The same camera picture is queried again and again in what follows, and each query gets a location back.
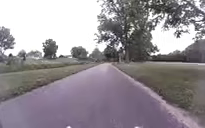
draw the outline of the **green lawn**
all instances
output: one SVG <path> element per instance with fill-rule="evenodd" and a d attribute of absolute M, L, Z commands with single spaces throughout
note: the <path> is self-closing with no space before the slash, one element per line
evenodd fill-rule
<path fill-rule="evenodd" d="M 149 62 L 116 66 L 205 125 L 205 65 Z"/>
<path fill-rule="evenodd" d="M 73 65 L 0 74 L 0 102 L 88 69 L 96 64 Z"/>

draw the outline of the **road edge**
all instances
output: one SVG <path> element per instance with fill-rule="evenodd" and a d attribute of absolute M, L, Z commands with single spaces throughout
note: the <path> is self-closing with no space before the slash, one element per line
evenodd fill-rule
<path fill-rule="evenodd" d="M 156 92 L 154 92 L 152 89 L 144 85 L 143 83 L 140 83 L 139 81 L 135 80 L 125 72 L 118 69 L 116 66 L 111 64 L 111 67 L 114 68 L 116 71 L 121 73 L 123 76 L 125 76 L 133 85 L 139 87 L 140 89 L 144 90 L 147 94 L 149 94 L 152 98 L 157 100 L 160 105 L 169 113 L 171 114 L 179 123 L 182 123 L 188 128 L 204 128 L 198 124 L 197 118 L 192 118 L 189 116 L 188 112 L 174 107 L 167 103 L 161 96 L 159 96 Z"/>

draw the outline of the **paved path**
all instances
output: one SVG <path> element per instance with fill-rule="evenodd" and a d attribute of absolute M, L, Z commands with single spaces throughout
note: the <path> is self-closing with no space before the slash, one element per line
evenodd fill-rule
<path fill-rule="evenodd" d="M 3 128 L 183 128 L 109 64 L 1 103 L 0 120 Z"/>

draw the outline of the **tree trunk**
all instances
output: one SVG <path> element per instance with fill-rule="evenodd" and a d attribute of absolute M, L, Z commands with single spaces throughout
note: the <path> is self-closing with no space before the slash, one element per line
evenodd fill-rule
<path fill-rule="evenodd" d="M 129 63 L 130 62 L 130 58 L 129 58 L 129 48 L 126 46 L 125 47 L 125 62 Z"/>

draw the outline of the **grass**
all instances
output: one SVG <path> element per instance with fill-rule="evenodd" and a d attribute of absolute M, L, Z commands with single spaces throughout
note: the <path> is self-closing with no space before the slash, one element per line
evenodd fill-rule
<path fill-rule="evenodd" d="M 0 73 L 19 72 L 19 71 L 36 70 L 36 69 L 59 68 L 59 67 L 65 67 L 65 66 L 70 66 L 70 65 L 84 64 L 84 62 L 79 62 L 73 58 L 58 58 L 54 60 L 27 59 L 23 64 L 19 62 L 20 61 L 19 59 L 17 59 L 16 61 L 14 61 L 14 64 L 11 64 L 11 65 L 0 63 Z"/>
<path fill-rule="evenodd" d="M 169 103 L 196 115 L 205 125 L 205 65 L 131 63 L 116 66 Z"/>
<path fill-rule="evenodd" d="M 95 64 L 0 74 L 0 102 L 93 66 Z"/>

